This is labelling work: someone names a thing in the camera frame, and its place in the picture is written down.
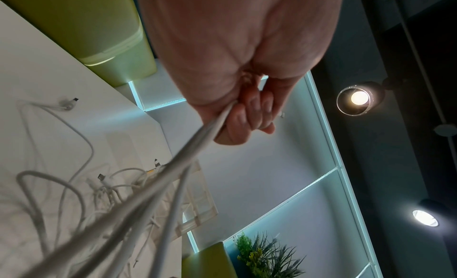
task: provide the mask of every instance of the potted plant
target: potted plant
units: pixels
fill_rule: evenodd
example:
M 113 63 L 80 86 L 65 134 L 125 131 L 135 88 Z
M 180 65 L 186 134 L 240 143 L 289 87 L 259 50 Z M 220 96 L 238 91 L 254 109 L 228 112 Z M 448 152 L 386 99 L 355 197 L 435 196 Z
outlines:
M 295 247 L 281 246 L 277 239 L 268 241 L 267 235 L 257 233 L 254 242 L 244 233 L 233 237 L 239 250 L 238 260 L 256 278 L 292 278 L 305 273 L 298 269 L 302 259 L 293 259 Z

